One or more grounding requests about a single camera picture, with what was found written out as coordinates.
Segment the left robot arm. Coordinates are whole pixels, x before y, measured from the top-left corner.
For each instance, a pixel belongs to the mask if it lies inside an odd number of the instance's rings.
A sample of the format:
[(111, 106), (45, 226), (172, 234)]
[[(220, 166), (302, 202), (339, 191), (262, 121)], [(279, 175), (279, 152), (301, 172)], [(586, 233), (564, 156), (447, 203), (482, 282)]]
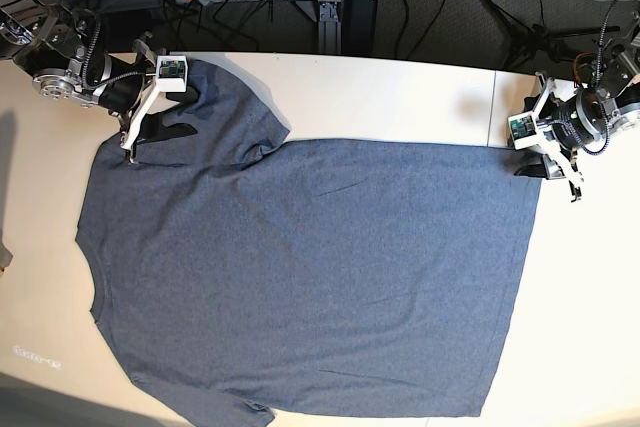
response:
[(566, 180), (582, 197), (578, 154), (599, 156), (614, 136), (639, 126), (639, 12), (617, 37), (602, 37), (590, 61), (574, 59), (574, 94), (557, 95), (556, 79), (537, 75), (540, 91), (507, 120), (508, 145), (523, 156), (514, 175)]

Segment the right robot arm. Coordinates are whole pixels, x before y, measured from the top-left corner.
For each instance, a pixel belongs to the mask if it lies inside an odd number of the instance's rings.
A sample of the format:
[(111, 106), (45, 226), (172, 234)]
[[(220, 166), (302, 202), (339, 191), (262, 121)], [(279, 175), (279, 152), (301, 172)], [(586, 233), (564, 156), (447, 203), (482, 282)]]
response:
[(133, 163), (141, 144), (190, 137), (195, 127), (168, 125), (155, 113), (159, 96), (182, 103), (195, 100), (183, 55), (152, 49), (152, 34), (131, 42), (135, 58), (126, 62), (108, 50), (102, 17), (61, 0), (1, 0), (1, 57), (32, 80), (40, 95), (100, 107), (119, 122), (120, 146)]

